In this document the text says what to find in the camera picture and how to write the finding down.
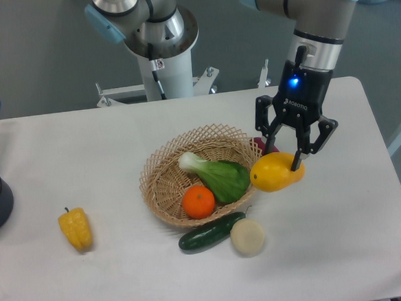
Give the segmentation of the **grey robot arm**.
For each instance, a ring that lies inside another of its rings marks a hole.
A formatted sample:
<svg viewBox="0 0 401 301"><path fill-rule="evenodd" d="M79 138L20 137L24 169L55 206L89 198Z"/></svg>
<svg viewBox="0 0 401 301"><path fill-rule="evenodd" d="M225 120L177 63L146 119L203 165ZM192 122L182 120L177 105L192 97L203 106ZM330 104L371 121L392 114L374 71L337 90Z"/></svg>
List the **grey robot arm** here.
<svg viewBox="0 0 401 301"><path fill-rule="evenodd" d="M297 150L291 170L318 153L337 122L322 105L358 0L239 0L295 22L276 95L255 101L255 127L265 151L275 146L283 126L294 129ZM190 51L198 27L193 14L176 0L90 0L84 14L111 43L125 43L142 68L151 101L194 95Z"/></svg>

